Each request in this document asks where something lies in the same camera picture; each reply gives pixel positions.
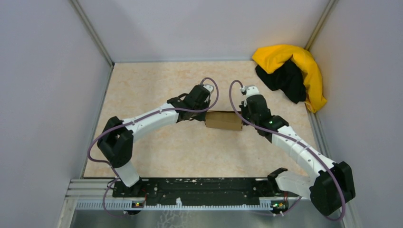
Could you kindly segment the brown cardboard box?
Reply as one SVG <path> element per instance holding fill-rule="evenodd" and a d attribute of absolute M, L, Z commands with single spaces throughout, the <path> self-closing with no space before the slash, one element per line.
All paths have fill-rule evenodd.
<path fill-rule="evenodd" d="M 205 117 L 207 128 L 242 131 L 242 120 L 234 111 L 211 111 Z"/>

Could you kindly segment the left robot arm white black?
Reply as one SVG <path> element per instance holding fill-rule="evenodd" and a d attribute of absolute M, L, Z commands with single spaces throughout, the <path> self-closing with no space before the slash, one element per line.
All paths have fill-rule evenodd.
<path fill-rule="evenodd" d="M 142 115 L 119 119 L 111 117 L 96 145 L 117 174 L 130 196 L 142 192 L 141 177 L 131 162 L 133 145 L 147 134 L 181 121 L 202 121 L 210 107 L 214 86 L 195 85 L 189 93 L 167 100 L 160 107 Z"/>

